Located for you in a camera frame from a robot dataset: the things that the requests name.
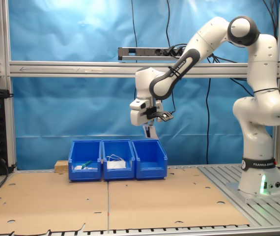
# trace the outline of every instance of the blue bin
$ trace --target blue bin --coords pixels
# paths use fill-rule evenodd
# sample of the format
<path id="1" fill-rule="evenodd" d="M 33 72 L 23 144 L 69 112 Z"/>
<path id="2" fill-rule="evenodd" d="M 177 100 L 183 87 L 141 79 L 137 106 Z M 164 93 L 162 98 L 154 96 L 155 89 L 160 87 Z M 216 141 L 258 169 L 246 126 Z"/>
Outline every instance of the blue bin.
<path id="1" fill-rule="evenodd" d="M 102 178 L 101 165 L 101 140 L 74 140 L 71 145 L 68 169 L 71 181 L 100 180 Z M 75 170 L 88 161 L 92 161 L 88 167 L 95 170 Z"/>
<path id="2" fill-rule="evenodd" d="M 103 140 L 103 173 L 105 180 L 135 177 L 135 155 L 130 140 Z M 107 169 L 108 158 L 115 154 L 126 162 L 125 169 Z"/>
<path id="3" fill-rule="evenodd" d="M 158 179 L 168 174 L 168 157 L 159 140 L 134 140 L 136 178 Z"/>

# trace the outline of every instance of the white cable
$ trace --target white cable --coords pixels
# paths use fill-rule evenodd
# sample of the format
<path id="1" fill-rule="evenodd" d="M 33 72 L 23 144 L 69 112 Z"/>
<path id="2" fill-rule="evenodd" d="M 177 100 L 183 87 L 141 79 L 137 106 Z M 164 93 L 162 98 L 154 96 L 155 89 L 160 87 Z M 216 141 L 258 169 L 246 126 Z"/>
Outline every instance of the white cable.
<path id="1" fill-rule="evenodd" d="M 122 159 L 120 156 L 116 156 L 115 154 L 112 154 L 110 156 L 107 156 L 106 158 L 108 158 L 110 161 L 110 159 L 113 159 L 113 161 L 125 161 L 124 159 Z"/>

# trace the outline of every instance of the blue backdrop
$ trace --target blue backdrop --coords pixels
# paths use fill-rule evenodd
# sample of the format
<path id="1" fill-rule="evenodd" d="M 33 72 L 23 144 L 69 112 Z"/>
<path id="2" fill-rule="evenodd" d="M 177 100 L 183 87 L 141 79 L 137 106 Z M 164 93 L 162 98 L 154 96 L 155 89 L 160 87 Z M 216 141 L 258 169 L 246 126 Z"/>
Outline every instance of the blue backdrop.
<path id="1" fill-rule="evenodd" d="M 215 16 L 252 17 L 273 34 L 262 1 L 170 0 L 171 45 L 186 43 Z M 168 46 L 166 0 L 134 0 L 139 47 Z M 118 47 L 135 47 L 131 0 L 9 0 L 12 60 L 118 61 Z M 247 61 L 228 43 L 215 54 Z M 67 159 L 74 139 L 143 139 L 130 123 L 134 79 L 13 78 L 18 168 L 50 169 Z M 182 79 L 174 89 L 175 118 L 157 124 L 170 165 L 204 164 L 208 79 Z M 209 95 L 210 163 L 240 163 L 243 138 L 232 113 L 247 93 L 230 79 L 213 79 Z M 171 99 L 167 110 L 173 109 Z"/>

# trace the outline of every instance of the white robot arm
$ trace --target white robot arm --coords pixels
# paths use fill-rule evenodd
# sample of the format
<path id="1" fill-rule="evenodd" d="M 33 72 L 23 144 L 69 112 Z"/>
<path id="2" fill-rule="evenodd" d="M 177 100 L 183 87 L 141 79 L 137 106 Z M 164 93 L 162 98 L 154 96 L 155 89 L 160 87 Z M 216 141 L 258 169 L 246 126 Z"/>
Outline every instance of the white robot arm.
<path id="1" fill-rule="evenodd" d="M 211 55 L 222 43 L 231 42 L 248 49 L 247 82 L 254 97 L 238 99 L 233 112 L 244 136 L 243 174 L 239 188 L 252 195 L 280 194 L 280 171 L 272 157 L 272 138 L 265 126 L 280 125 L 280 93 L 277 84 L 277 42 L 260 34 L 246 16 L 230 23 L 215 17 L 192 37 L 183 55 L 166 73 L 153 68 L 136 72 L 137 98 L 130 104 L 131 123 L 142 125 L 154 118 L 167 121 L 172 115 L 163 110 L 176 83 L 197 63 Z"/>

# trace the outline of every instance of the cardboard sheet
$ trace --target cardboard sheet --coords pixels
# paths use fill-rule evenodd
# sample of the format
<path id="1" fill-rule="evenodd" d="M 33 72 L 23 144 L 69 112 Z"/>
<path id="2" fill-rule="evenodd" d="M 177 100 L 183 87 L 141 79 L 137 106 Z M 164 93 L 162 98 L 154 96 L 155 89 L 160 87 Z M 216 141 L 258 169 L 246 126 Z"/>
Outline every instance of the cardboard sheet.
<path id="1" fill-rule="evenodd" d="M 0 234 L 107 230 L 107 182 L 69 183 L 68 174 L 15 174 L 0 188 Z"/>
<path id="2" fill-rule="evenodd" d="M 164 180 L 109 184 L 110 229 L 245 225 L 248 220 L 197 168 Z"/>

